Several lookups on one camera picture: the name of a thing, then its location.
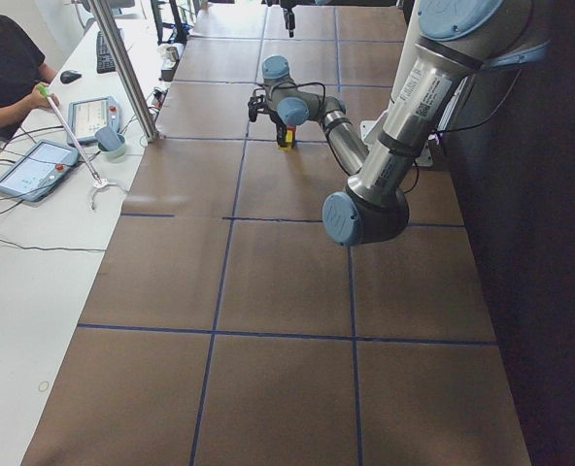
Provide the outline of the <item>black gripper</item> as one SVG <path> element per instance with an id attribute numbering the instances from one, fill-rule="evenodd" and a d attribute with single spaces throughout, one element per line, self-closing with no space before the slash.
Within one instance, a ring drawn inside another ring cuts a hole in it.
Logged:
<path id="1" fill-rule="evenodd" d="M 286 124 L 282 121 L 279 115 L 275 112 L 270 113 L 270 119 L 276 126 L 276 141 L 279 146 L 286 146 L 287 142 L 287 132 L 288 128 Z"/>
<path id="2" fill-rule="evenodd" d="M 294 37 L 295 30 L 295 15 L 293 8 L 296 6 L 295 0 L 280 0 L 279 5 L 285 13 L 285 26 L 290 38 Z"/>

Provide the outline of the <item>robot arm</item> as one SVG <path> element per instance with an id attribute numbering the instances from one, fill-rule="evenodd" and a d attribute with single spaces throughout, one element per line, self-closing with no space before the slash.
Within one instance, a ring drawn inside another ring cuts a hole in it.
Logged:
<path id="1" fill-rule="evenodd" d="M 482 70 L 542 59 L 549 45 L 549 1 L 422 1 L 413 9 L 415 34 L 402 52 L 411 58 L 403 83 L 363 142 L 345 106 L 325 93 L 304 91 L 281 55 L 264 59 L 262 82 L 248 103 L 249 119 L 270 116 L 277 143 L 305 121 L 321 127 L 349 178 L 322 206 L 322 223 L 337 244 L 350 247 L 397 237 L 409 207 L 400 187 L 421 155 L 459 84 Z"/>

